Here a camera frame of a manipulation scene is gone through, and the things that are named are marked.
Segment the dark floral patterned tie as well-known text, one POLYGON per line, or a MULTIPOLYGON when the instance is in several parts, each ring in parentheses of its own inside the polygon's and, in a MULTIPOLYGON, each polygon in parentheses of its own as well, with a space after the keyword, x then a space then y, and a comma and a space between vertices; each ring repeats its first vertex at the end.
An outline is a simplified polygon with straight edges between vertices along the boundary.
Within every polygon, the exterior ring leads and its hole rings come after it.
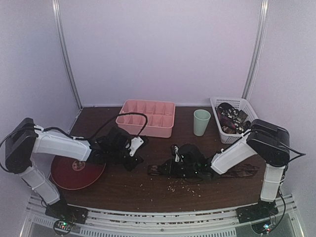
POLYGON ((201 178, 201 179, 215 179, 220 176, 225 178, 245 178, 245 177, 252 177, 257 174, 259 171, 259 167, 253 166, 251 164, 239 164, 234 166, 233 168, 229 169, 226 173, 219 175, 217 173, 198 173, 194 170, 186 170, 184 167, 175 167, 171 166, 170 164, 166 163, 163 165, 149 165, 148 166, 148 175, 152 176, 166 176, 170 178, 187 178, 187 179, 194 179, 194 178, 201 178))

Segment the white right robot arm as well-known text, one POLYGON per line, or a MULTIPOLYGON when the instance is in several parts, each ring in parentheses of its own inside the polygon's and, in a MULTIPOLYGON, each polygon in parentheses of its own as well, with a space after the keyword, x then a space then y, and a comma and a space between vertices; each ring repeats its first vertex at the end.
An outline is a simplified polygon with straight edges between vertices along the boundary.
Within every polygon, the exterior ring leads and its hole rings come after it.
POLYGON ((251 123, 250 129, 229 147, 212 158, 206 158, 193 144, 173 146, 174 158, 158 167, 162 175, 174 178, 196 178, 211 181, 251 156, 259 155, 266 162, 260 202, 253 214, 265 217, 272 210, 283 172, 290 161, 288 130, 261 119, 251 123))

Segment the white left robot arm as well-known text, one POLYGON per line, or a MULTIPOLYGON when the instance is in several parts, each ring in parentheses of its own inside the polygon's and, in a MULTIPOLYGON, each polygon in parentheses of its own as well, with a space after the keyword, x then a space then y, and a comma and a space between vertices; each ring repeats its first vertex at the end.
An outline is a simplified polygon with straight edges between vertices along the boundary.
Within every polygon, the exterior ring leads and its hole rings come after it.
POLYGON ((45 204, 52 205, 54 214, 67 219, 71 208, 62 201, 57 187, 33 164, 33 153, 72 158, 93 165, 121 164, 131 171, 143 162, 137 151, 148 141, 146 136, 133 136, 116 127, 97 139, 75 137, 57 127, 35 125, 33 119, 25 118, 1 142, 5 145, 5 165, 1 168, 20 176, 45 204))

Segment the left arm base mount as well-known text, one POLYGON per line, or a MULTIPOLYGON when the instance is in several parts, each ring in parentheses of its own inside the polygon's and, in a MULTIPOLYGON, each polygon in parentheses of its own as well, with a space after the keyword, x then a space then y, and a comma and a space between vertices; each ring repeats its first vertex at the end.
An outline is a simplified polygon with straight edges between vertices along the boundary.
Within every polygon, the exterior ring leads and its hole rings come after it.
POLYGON ((85 224, 88 216, 88 209, 68 205, 62 195, 54 204, 48 204, 44 199, 41 200, 41 204, 45 207, 45 215, 56 219, 52 228, 62 237, 68 235, 76 224, 85 224))

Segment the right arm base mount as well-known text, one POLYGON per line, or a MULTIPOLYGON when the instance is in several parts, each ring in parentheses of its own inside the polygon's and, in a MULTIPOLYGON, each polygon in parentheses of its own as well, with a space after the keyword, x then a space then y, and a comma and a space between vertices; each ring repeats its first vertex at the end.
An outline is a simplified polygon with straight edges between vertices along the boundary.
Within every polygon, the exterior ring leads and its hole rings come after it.
POLYGON ((276 219, 278 208, 275 201, 265 202, 259 200, 256 204, 237 208, 236 214, 240 224, 269 218, 269 220, 251 224, 251 228, 256 234, 266 235, 273 228, 271 217, 276 219))

